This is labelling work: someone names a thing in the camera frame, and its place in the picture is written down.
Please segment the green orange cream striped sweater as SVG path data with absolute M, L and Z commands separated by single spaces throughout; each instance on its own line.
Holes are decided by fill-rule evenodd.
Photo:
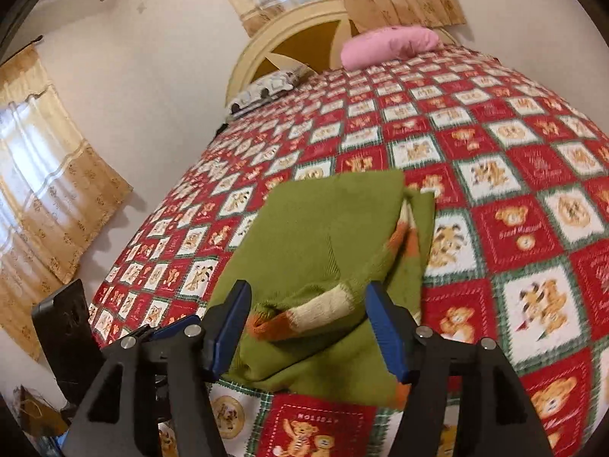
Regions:
M 418 315 L 435 196 L 397 169 L 287 181 L 267 196 L 210 301 L 239 280 L 252 307 L 227 380 L 363 406 L 400 407 L 365 311 L 367 286 Z

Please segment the beige side window curtain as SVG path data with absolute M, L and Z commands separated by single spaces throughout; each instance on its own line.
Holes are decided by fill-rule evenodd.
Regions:
M 131 186 L 81 135 L 34 45 L 1 67 L 1 328 L 32 359 L 33 307 L 70 283 Z

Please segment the red teddy bear patchwork bedspread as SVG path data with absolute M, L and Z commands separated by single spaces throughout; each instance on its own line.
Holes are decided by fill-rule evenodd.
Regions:
M 466 48 L 325 72 L 231 124 L 106 275 L 96 339 L 202 315 L 279 183 L 387 168 L 437 204 L 424 323 L 496 339 L 554 453 L 574 455 L 608 409 L 608 138 Z

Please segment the white car print pillow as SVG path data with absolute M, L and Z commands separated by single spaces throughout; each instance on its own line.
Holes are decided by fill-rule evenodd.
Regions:
M 229 100 L 226 119 L 233 121 L 254 109 L 259 109 L 294 90 L 313 74 L 313 69 L 303 65 L 293 69 L 280 69 L 259 77 Z

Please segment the cream and brown headboard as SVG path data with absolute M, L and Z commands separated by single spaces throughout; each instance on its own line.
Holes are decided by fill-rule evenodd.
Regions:
M 233 67 L 225 99 L 277 69 L 299 65 L 315 72 L 338 69 L 344 43 L 357 34 L 342 0 L 318 0 L 293 8 L 250 39 Z

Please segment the pink pillow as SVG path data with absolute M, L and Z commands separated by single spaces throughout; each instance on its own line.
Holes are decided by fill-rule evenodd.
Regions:
M 349 39 L 341 51 L 345 70 L 353 71 L 391 60 L 406 60 L 442 45 L 434 30 L 420 26 L 392 26 L 371 30 Z

